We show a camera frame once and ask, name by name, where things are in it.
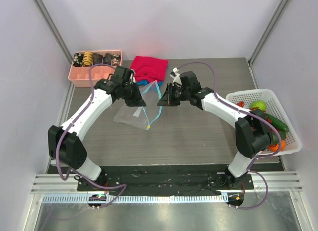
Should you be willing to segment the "clear zip top bag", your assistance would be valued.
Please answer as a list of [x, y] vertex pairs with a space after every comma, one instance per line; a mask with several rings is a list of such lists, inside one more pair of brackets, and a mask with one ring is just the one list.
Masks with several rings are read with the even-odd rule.
[[160, 117], [162, 106], [157, 106], [157, 103], [162, 95], [157, 81], [141, 87], [140, 93], [146, 107], [127, 107], [123, 105], [115, 115], [114, 122], [148, 130], [152, 123]]

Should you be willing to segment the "red toy lobster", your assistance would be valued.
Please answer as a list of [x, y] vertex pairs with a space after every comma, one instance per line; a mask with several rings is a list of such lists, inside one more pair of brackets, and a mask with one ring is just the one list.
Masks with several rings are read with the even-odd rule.
[[239, 107], [244, 108], [245, 102], [244, 102], [244, 101], [240, 101], [240, 102], [238, 102], [236, 105], [239, 106]]

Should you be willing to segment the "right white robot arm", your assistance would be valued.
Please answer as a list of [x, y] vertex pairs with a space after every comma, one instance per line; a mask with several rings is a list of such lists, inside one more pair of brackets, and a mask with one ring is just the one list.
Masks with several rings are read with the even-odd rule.
[[249, 110], [230, 103], [210, 88], [202, 88], [194, 72], [171, 72], [173, 82], [167, 85], [158, 106], [179, 106], [188, 101], [202, 111], [212, 113], [235, 130], [237, 153], [225, 169], [224, 182], [231, 189], [241, 185], [255, 159], [263, 157], [262, 151], [270, 145], [282, 145], [279, 131], [270, 124], [266, 114], [259, 109]]

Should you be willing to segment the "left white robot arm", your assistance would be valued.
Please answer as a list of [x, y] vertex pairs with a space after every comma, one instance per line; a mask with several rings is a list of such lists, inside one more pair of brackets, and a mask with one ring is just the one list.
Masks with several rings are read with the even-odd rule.
[[48, 149], [50, 158], [56, 161], [58, 174], [67, 180], [69, 174], [63, 174], [61, 164], [88, 181], [90, 187], [99, 191], [105, 187], [104, 170], [89, 157], [83, 140], [97, 118], [111, 105], [123, 99], [128, 107], [145, 107], [135, 72], [132, 69], [116, 66], [110, 78], [90, 83], [91, 94], [80, 109], [66, 122], [51, 126], [48, 130]]

